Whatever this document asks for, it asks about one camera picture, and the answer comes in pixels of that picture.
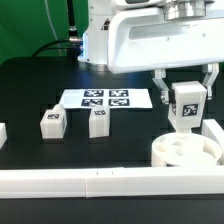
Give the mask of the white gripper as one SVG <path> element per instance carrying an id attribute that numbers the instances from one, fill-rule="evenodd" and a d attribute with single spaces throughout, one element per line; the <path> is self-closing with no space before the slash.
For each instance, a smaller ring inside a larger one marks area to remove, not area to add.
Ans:
<path id="1" fill-rule="evenodd" d="M 113 73 L 153 71 L 153 82 L 169 103 L 164 69 L 203 65 L 207 99 L 224 62 L 224 8 L 210 7 L 203 18 L 166 21 L 157 7 L 127 10 L 110 22 L 108 68 Z"/>

